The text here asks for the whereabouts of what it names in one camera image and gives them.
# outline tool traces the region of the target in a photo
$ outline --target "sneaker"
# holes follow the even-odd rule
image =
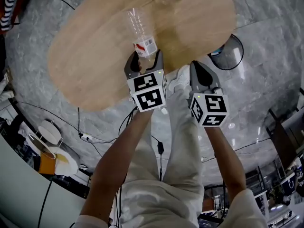
[[[190,84],[190,65],[185,65],[179,69],[177,73],[177,77],[169,83],[168,89],[171,92],[174,92],[174,88],[176,86],[185,89],[189,84]]]

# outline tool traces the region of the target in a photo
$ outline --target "marble floor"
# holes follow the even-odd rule
[[[77,7],[82,0],[66,1]],[[276,157],[265,131],[268,109],[271,107],[281,114],[298,102],[304,66],[304,0],[233,1],[237,12],[234,34],[244,45],[244,59],[231,71],[215,71],[232,102],[231,114],[222,127],[224,134],[235,150],[256,143],[237,151],[249,171]],[[10,31],[5,40],[17,100],[46,108],[77,127],[77,108],[53,85],[47,68],[52,39],[72,13],[73,10],[60,0],[31,0],[21,24]],[[91,144],[78,138],[74,128],[32,106],[20,104],[19,107],[35,127],[45,118],[54,119],[64,142],[79,154],[83,164],[94,169],[100,156]],[[117,137],[122,120],[132,108],[132,102],[126,99],[102,112],[80,110],[80,130],[99,139],[111,140]],[[171,149],[168,115],[155,111],[152,134],[163,142],[162,165],[165,168]],[[199,131],[199,142],[204,183],[218,183],[221,176],[203,129]],[[157,142],[153,143],[157,152]],[[101,154],[109,146],[96,144]]]

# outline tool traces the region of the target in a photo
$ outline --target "bottle label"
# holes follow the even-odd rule
[[[148,57],[149,55],[157,51],[157,46],[154,37],[150,37],[147,40],[134,43],[135,51],[140,57]]]

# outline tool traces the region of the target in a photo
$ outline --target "striped cloth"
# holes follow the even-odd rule
[[[4,16],[0,20],[2,31],[10,30],[13,27],[11,17],[13,16],[16,3],[17,0],[5,0]]]

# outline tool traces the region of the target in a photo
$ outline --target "wooden table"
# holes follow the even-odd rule
[[[128,96],[124,66],[134,48],[125,10],[132,7],[153,21],[166,73],[216,50],[235,28],[232,0],[85,0],[48,55],[50,76],[70,103],[99,111]]]

